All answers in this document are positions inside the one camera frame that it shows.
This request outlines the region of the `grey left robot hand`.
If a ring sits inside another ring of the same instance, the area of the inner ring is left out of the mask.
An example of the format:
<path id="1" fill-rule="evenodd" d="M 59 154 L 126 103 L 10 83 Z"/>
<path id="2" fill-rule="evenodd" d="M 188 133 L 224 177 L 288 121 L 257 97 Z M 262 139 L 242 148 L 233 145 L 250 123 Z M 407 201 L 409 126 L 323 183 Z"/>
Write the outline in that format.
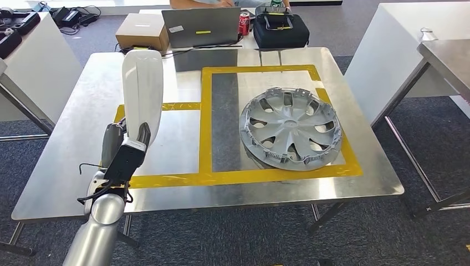
<path id="1" fill-rule="evenodd" d="M 124 141 L 126 133 L 126 119 L 122 119 L 118 123 L 111 123 L 106 127 L 101 152 L 101 168 L 109 168 L 122 142 Z M 149 124 L 144 122 L 140 125 L 137 136 L 137 142 L 142 143 L 144 146 L 144 153 L 146 153 L 149 148 L 150 137 L 151 130 Z"/>

